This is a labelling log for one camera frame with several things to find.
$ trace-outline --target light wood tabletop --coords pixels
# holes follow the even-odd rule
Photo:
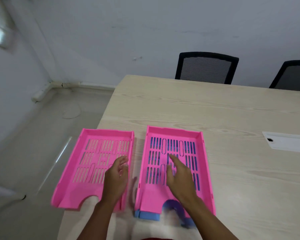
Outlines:
[[[135,144],[129,205],[112,214],[107,239],[201,239],[174,212],[160,222],[132,215],[147,125],[203,132],[216,216],[239,239],[300,239],[300,153],[273,150],[262,135],[300,135],[300,92],[135,75],[116,87],[98,129],[134,131]],[[96,203],[66,210],[58,239],[76,239]]]

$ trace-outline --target table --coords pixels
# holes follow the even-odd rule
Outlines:
[[[127,75],[98,129],[135,132],[132,178],[147,125],[203,132],[216,215],[239,239],[300,239],[300,153],[273,150],[262,135],[300,134],[300,92]],[[58,239],[76,239],[96,203],[65,211]],[[173,214],[160,222],[135,219],[131,209],[112,214],[107,239],[201,239]]]

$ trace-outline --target tiled floor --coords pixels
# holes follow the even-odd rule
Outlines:
[[[53,190],[82,128],[97,128],[112,92],[59,91],[0,152],[0,186],[27,195],[0,208],[0,239],[57,239],[64,210]],[[80,115],[62,118],[80,107]]]

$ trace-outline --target person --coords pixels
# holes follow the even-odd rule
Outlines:
[[[167,185],[172,194],[181,203],[193,219],[199,233],[206,240],[238,240],[205,206],[196,194],[191,170],[177,157],[169,155],[176,166],[175,176],[170,165],[167,165]],[[113,209],[124,193],[128,183],[128,159],[117,158],[104,176],[104,187],[101,200],[78,237],[78,240],[106,240],[108,225]]]

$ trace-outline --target mesh chair back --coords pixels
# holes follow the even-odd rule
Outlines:
[[[239,58],[210,53],[180,53],[175,79],[231,84]]]
[[[284,62],[269,88],[300,91],[300,60]]]

